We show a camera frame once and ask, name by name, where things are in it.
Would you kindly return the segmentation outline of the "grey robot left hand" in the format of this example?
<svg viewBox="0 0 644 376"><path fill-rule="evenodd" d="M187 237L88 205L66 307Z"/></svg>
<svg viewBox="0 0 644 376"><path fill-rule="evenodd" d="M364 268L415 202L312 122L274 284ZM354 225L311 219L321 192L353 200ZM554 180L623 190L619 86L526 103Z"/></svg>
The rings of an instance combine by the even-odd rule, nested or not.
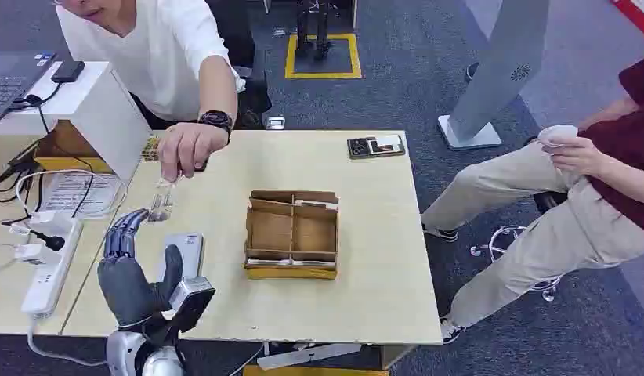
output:
<svg viewBox="0 0 644 376"><path fill-rule="evenodd" d="M165 274L160 282L148 282L137 262L135 235L149 214L147 209L141 208L123 215L104 239L97 275L119 327L131 327L156 313L169 311L172 308L170 298L182 280L183 259L175 245L165 249Z"/></svg>

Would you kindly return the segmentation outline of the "seated person's hand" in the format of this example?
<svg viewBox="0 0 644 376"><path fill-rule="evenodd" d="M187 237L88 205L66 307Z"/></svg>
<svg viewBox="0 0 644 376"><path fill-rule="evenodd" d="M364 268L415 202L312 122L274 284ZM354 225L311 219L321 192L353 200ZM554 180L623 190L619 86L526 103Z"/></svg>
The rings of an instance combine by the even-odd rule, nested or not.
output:
<svg viewBox="0 0 644 376"><path fill-rule="evenodd" d="M543 151L556 168L580 175L598 176L608 161L590 139L577 136L554 138L543 146Z"/></svg>

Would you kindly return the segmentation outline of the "person's left hand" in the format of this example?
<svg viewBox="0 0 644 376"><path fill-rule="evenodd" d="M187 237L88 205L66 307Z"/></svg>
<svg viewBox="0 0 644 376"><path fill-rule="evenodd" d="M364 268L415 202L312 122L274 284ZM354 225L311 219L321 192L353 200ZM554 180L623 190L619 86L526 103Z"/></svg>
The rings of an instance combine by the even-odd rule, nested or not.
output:
<svg viewBox="0 0 644 376"><path fill-rule="evenodd" d="M192 178L208 157L229 142L227 130L212 125L181 122L167 129L158 145L161 177L175 182Z"/></svg>

